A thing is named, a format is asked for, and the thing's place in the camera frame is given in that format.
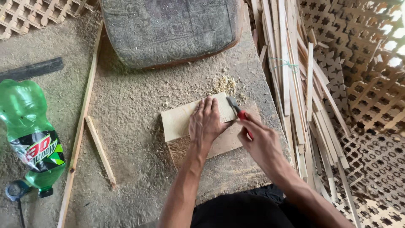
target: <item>red handle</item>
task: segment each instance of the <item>red handle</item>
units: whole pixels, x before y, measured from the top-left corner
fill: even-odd
[[[238,117],[239,117],[239,119],[241,119],[241,120],[248,120],[247,117],[246,117],[245,112],[246,112],[246,111],[244,111],[244,110],[238,112]],[[253,140],[252,132],[247,131],[247,134],[249,135],[250,139]]]

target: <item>workbench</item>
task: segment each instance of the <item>workbench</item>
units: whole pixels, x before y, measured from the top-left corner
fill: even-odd
[[[112,191],[85,127],[66,227],[136,227],[159,218],[177,174],[164,140],[160,113],[206,97],[215,77],[233,76],[237,82],[235,96],[243,93],[247,101],[255,101],[262,122],[282,132],[252,35],[246,22],[244,25],[235,47],[164,69],[127,70],[108,37],[103,38],[89,115],[119,189]],[[284,135],[280,136],[290,161]],[[269,183],[248,152],[238,148],[207,160],[196,204]]]

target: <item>black pants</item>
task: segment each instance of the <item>black pants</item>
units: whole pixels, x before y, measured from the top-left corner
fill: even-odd
[[[275,185],[218,196],[194,208],[191,227],[314,227]]]

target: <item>mountain dew bottle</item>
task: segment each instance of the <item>mountain dew bottle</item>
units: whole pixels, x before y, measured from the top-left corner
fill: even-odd
[[[30,171],[26,180],[39,189],[39,197],[53,194],[52,185],[65,169],[63,149],[46,112],[42,89],[33,81],[0,83],[0,118],[7,140]]]

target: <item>hand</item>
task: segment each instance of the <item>hand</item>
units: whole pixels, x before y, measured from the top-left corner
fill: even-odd
[[[193,114],[191,114],[188,133],[192,143],[195,142],[209,151],[214,140],[233,123],[233,121],[228,123],[220,122],[218,100],[207,96],[205,100],[200,101]]]
[[[271,170],[275,162],[286,161],[278,133],[253,119],[248,113],[246,117],[248,120],[238,121],[243,126],[238,138],[256,163],[263,170]],[[247,137],[248,130],[252,133],[254,140]]]

